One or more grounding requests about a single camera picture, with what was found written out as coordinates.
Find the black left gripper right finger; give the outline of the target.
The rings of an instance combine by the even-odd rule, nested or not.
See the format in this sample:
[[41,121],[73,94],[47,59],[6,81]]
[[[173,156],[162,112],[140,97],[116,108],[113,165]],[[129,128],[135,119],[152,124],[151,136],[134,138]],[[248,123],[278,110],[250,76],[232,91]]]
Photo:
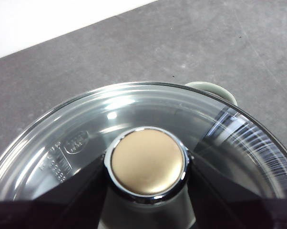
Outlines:
[[200,229],[287,229],[287,198],[262,198],[189,157],[188,194]]

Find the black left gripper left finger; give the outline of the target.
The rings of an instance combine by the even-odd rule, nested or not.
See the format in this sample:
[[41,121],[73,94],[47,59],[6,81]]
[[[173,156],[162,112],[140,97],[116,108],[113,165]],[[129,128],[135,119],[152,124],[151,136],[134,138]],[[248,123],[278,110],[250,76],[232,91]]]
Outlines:
[[96,229],[108,183],[100,156],[33,200],[0,201],[0,229]]

